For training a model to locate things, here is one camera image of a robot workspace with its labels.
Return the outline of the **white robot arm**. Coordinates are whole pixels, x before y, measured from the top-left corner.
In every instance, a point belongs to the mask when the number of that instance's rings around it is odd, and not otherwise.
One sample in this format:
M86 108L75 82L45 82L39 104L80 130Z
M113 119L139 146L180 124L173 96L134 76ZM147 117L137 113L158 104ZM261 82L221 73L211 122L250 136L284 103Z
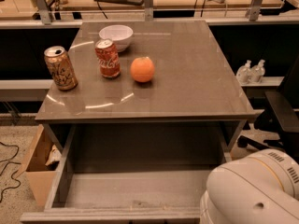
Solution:
M200 224L299 224L299 165L265 149L215 168L200 201Z

